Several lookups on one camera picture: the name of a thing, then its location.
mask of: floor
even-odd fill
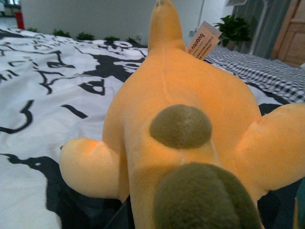
[[[14,17],[0,17],[0,26],[17,27],[16,18]]]

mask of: brown plush spot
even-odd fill
[[[157,229],[260,229],[239,180],[219,167],[190,163],[167,174],[154,199]]]
[[[150,135],[171,148],[197,148],[211,139],[212,124],[195,107],[173,105],[155,117],[150,126]]]

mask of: wooden door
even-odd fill
[[[295,67],[305,63],[305,0],[291,0],[272,57]]]

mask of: price tag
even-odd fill
[[[221,32],[204,21],[194,38],[186,48],[186,52],[199,60],[204,60],[210,51],[219,43]]]

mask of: bed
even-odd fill
[[[58,162],[69,139],[101,138],[110,102],[146,55],[147,47],[123,41],[0,27],[0,228],[133,228],[129,200],[121,204],[73,191]],[[222,47],[205,61],[246,82],[263,115],[305,102],[302,69]],[[259,201],[266,229],[291,228],[301,182]]]

